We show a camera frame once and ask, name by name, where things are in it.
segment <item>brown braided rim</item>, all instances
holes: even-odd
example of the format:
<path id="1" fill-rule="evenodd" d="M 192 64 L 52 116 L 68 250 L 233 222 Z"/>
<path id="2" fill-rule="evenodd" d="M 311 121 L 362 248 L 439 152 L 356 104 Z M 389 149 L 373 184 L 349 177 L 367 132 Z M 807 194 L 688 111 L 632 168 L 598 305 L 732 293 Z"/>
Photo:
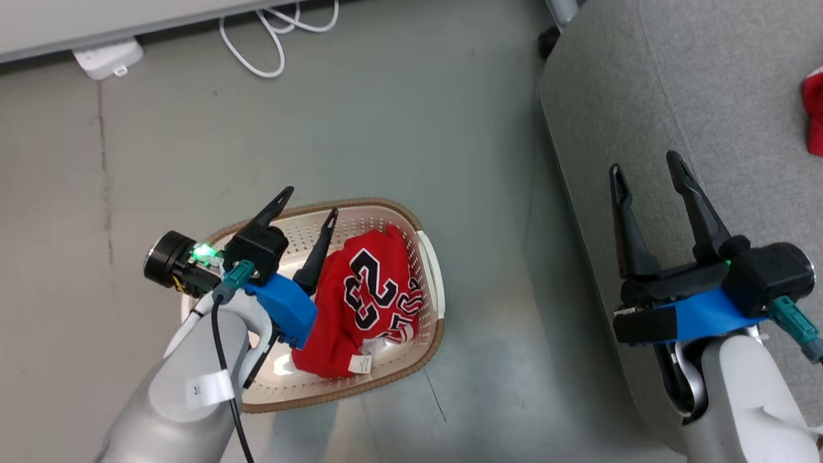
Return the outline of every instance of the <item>brown braided rim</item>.
<path id="1" fill-rule="evenodd" d="M 315 213 L 318 211 L 328 211 L 331 208 L 354 208 L 364 206 L 380 206 L 383 208 L 391 209 L 394 212 L 403 216 L 406 220 L 408 220 L 411 226 L 415 229 L 415 231 L 423 229 L 423 226 L 420 224 L 420 221 L 417 220 L 417 217 L 415 217 L 411 211 L 404 208 L 402 205 L 395 203 L 394 201 L 382 198 L 348 199 L 345 201 L 319 203 L 311 206 L 291 208 L 284 211 L 283 214 L 278 218 L 278 220 L 289 217 L 296 217 L 299 215 L 309 213 Z M 209 236 L 207 238 L 207 243 L 209 243 L 210 245 L 214 244 L 221 238 L 232 233 L 236 233 L 246 223 L 248 223 L 248 221 L 238 222 L 230 227 L 221 229 L 220 231 Z M 366 391 L 371 391 L 372 389 L 381 386 L 386 386 L 389 383 L 401 380 L 406 376 L 409 376 L 412 373 L 415 373 L 421 368 L 423 368 L 431 360 L 431 358 L 434 357 L 435 352 L 437 352 L 437 348 L 440 347 L 440 342 L 443 340 L 444 323 L 445 320 L 437 320 L 437 324 L 435 326 L 435 337 L 431 340 L 431 344 L 429 344 L 429 348 L 425 351 L 425 355 L 423 355 L 423 357 L 417 362 L 415 362 L 413 365 L 403 368 L 399 372 L 394 372 L 378 380 L 369 381 L 365 384 L 360 384 L 358 386 L 347 387 L 346 389 L 341 389 L 339 391 L 329 392 L 328 394 L 316 395 L 314 397 L 307 397 L 304 399 L 285 400 L 283 402 L 272 402 L 269 404 L 243 403 L 243 412 L 249 414 L 261 414 L 279 412 L 288 409 L 299 409 L 302 407 L 310 407 L 311 405 L 325 404 L 326 402 L 332 402 L 334 400 L 340 400 L 345 397 L 350 397 L 352 395 L 357 395 Z"/>

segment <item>plastic basket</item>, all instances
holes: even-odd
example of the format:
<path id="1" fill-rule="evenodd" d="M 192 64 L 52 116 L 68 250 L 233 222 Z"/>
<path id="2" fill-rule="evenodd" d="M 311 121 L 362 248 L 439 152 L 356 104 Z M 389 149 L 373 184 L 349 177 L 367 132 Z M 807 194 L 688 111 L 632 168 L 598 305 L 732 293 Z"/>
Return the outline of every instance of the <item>plastic basket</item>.
<path id="1" fill-rule="evenodd" d="M 387 199 L 353 199 L 287 209 L 274 221 L 290 243 L 281 260 L 279 273 L 291 277 L 303 266 L 312 245 L 317 240 L 323 220 L 334 207 L 340 209 L 340 216 L 329 253 L 341 249 L 347 238 L 374 229 L 382 231 L 386 225 L 393 224 L 402 232 L 409 250 L 411 275 L 417 279 L 424 292 L 423 309 L 418 315 L 418 334 L 412 341 L 388 344 L 386 348 L 377 352 L 372 358 L 372 370 L 369 375 L 338 379 L 323 379 L 300 371 L 284 372 L 278 365 L 282 365 L 283 361 L 289 358 L 290 349 L 282 343 L 275 343 L 254 383 L 243 395 L 243 411 L 246 413 L 296 409 L 370 391 L 420 370 L 431 360 L 440 346 L 440 340 L 443 338 L 445 297 L 437 255 L 420 222 L 400 204 Z M 207 242 L 221 249 L 245 223 L 240 222 L 224 228 L 209 236 Z M 195 303 L 196 299 L 183 297 L 183 319 Z M 257 337 L 254 334 L 251 334 L 251 337 L 252 344 L 256 345 Z"/>

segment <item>basket handle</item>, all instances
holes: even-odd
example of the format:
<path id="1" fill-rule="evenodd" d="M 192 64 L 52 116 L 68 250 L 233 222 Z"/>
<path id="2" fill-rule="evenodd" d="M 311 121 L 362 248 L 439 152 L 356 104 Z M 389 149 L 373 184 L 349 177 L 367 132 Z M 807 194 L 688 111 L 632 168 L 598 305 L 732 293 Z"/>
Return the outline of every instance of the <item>basket handle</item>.
<path id="1" fill-rule="evenodd" d="M 417 232 L 420 238 L 418 243 L 421 251 L 421 258 L 425 261 L 423 271 L 425 278 L 429 281 L 429 288 L 434 293 L 432 300 L 437 309 L 437 320 L 442 320 L 446 316 L 446 294 L 443 290 L 443 274 L 440 272 L 440 262 L 437 260 L 435 248 L 431 245 L 429 237 L 420 230 Z"/>

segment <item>gray floor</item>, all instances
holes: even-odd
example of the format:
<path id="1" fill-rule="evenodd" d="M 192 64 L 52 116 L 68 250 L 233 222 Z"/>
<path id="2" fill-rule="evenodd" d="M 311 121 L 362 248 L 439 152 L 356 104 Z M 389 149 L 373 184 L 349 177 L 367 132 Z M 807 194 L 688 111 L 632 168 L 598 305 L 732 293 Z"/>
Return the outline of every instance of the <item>gray floor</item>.
<path id="1" fill-rule="evenodd" d="M 92 458 L 179 323 L 175 293 L 142 277 L 151 243 L 295 185 L 294 205 L 383 196 L 417 214 L 447 328 L 406 380 L 245 415 L 259 461 L 683 461 L 639 423 L 592 297 L 535 95 L 543 8 L 349 3 L 333 32 L 285 37 L 276 81 L 215 30 L 155 41 L 102 84 L 70 60 L 3 71 L 3 460 Z M 272 65 L 259 24 L 230 34 Z M 224 461 L 240 458 L 233 439 Z"/>

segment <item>gray fabric ottoman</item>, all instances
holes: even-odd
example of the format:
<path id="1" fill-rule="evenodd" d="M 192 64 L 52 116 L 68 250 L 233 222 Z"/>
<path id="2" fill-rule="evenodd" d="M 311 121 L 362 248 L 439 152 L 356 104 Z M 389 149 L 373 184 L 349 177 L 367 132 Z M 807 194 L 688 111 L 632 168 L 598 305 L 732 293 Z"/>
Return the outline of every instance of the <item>gray fabric ottoman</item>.
<path id="1" fill-rule="evenodd" d="M 614 162 L 664 268 L 692 261 L 694 244 L 667 150 L 683 155 L 733 235 L 754 246 L 789 241 L 823 264 L 823 158 L 806 152 L 801 99 L 803 78 L 821 65 L 821 0 L 585 4 L 546 63 L 542 105 L 609 324 L 621 285 L 607 177 Z M 823 288 L 802 307 L 823 326 Z M 818 424 L 823 368 L 770 322 L 762 329 L 807 421 Z M 683 451 L 651 348 L 617 351 L 645 422 Z"/>

